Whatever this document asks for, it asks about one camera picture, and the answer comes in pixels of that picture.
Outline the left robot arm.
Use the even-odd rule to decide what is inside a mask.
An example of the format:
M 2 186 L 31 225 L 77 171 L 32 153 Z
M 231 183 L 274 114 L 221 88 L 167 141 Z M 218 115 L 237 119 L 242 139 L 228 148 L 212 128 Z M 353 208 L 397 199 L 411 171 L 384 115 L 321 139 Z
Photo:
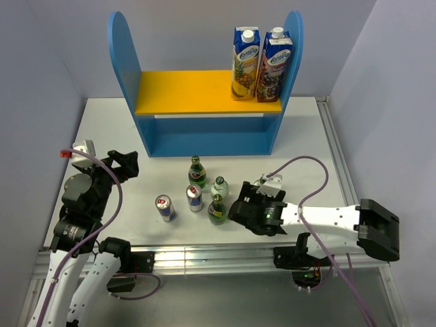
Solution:
M 64 183 L 59 221 L 50 244 L 48 273 L 29 326 L 66 326 L 80 273 L 99 233 L 108 227 L 102 217 L 113 188 L 123 199 L 122 183 L 139 175 L 138 153 L 108 151 L 98 159 L 78 149 L 63 149 L 61 156 L 82 156 L 90 165 L 72 166 L 77 174 Z

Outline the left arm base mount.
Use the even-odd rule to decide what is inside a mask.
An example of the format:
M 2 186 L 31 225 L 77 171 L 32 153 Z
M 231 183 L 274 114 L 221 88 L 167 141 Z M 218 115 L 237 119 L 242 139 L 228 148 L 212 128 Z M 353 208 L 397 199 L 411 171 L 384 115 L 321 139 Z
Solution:
M 129 261 L 116 273 L 152 273 L 155 262 L 154 251 L 132 252 Z M 137 285 L 139 277 L 113 277 L 107 284 L 107 290 L 112 293 L 130 293 Z

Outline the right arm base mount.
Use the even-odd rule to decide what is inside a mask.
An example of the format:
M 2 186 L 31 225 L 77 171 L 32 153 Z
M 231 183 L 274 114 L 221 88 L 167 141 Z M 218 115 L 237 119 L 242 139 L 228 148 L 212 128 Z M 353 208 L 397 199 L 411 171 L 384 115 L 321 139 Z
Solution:
M 305 232 L 298 235 L 294 246 L 280 246 L 273 248 L 275 268 L 290 270 L 292 280 L 301 288 L 314 288 L 322 282 L 322 267 L 329 267 L 331 272 L 332 264 L 327 257 L 321 259 L 309 255 L 308 239 L 310 233 Z

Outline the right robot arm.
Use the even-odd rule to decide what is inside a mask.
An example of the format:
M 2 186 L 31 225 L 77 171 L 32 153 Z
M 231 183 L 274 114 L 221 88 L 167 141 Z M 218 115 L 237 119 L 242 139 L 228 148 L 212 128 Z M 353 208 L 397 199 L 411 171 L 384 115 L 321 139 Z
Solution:
M 376 201 L 313 207 L 285 202 L 284 197 L 280 177 L 244 182 L 228 217 L 259 236 L 291 236 L 296 261 L 304 266 L 346 253 L 365 253 L 384 262 L 399 260 L 399 218 Z

